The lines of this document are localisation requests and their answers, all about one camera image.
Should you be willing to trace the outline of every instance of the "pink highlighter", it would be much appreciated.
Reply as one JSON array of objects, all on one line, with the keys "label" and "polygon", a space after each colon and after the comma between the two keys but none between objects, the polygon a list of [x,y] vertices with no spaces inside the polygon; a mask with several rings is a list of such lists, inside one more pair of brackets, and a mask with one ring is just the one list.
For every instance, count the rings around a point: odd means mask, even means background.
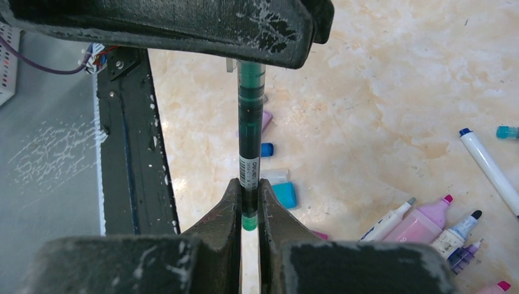
[{"label": "pink highlighter", "polygon": [[510,284],[506,281],[501,281],[495,285],[488,286],[479,290],[476,294],[503,294],[510,289]]},{"label": "pink highlighter", "polygon": [[383,241],[431,243],[445,226],[445,213],[451,202],[452,196],[447,195],[436,203],[418,207],[409,213]]}]

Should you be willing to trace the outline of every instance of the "white label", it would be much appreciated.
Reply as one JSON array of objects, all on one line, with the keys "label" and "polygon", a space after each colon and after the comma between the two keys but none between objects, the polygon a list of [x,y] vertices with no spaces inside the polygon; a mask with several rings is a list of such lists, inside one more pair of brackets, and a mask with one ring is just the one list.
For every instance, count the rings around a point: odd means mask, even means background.
[{"label": "white label", "polygon": [[431,247],[435,248],[439,254],[447,260],[456,249],[463,246],[464,242],[463,239],[460,239],[460,237],[450,232],[450,229],[447,229],[441,232],[441,234],[431,243]]},{"label": "white label", "polygon": [[250,191],[258,188],[258,181],[260,180],[259,169],[259,157],[246,159],[240,156],[240,184],[245,190]]}]

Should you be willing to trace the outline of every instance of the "blue marker cap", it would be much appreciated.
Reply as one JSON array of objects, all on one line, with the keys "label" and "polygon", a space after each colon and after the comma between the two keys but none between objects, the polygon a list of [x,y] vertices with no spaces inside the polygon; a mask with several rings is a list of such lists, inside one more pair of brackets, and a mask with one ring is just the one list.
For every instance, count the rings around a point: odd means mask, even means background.
[{"label": "blue marker cap", "polygon": [[496,136],[500,139],[508,138],[508,132],[510,131],[510,127],[507,126],[499,126],[496,131]]},{"label": "blue marker cap", "polygon": [[262,143],[261,144],[261,157],[271,157],[274,155],[274,144]]},{"label": "blue marker cap", "polygon": [[296,190],[292,182],[274,185],[272,189],[284,208],[290,209],[297,206]]},{"label": "blue marker cap", "polygon": [[471,133],[471,132],[472,131],[468,127],[466,127],[466,128],[464,128],[463,130],[460,131],[460,137],[463,137],[463,135],[466,135],[466,134]]}]

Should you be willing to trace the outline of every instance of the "metal bar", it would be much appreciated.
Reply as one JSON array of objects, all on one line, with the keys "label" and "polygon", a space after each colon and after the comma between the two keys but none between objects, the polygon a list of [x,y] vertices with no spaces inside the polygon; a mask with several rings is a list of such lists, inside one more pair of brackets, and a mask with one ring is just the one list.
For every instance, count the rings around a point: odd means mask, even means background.
[{"label": "metal bar", "polygon": [[106,234],[180,234],[147,50],[120,47],[98,75]]}]

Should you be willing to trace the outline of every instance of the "white marker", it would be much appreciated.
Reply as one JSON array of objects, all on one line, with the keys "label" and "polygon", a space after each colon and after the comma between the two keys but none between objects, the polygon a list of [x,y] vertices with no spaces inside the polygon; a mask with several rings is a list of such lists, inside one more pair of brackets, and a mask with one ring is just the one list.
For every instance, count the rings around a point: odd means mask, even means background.
[{"label": "white marker", "polygon": [[382,241],[404,218],[404,214],[411,208],[416,198],[411,198],[396,210],[390,210],[359,241]]},{"label": "white marker", "polygon": [[490,154],[483,144],[481,144],[476,134],[469,129],[463,129],[460,131],[460,140],[474,160],[476,160],[492,185],[494,185],[510,210],[519,218],[519,194],[517,194],[517,191],[513,188],[510,181],[502,173],[492,157],[490,157]]}]

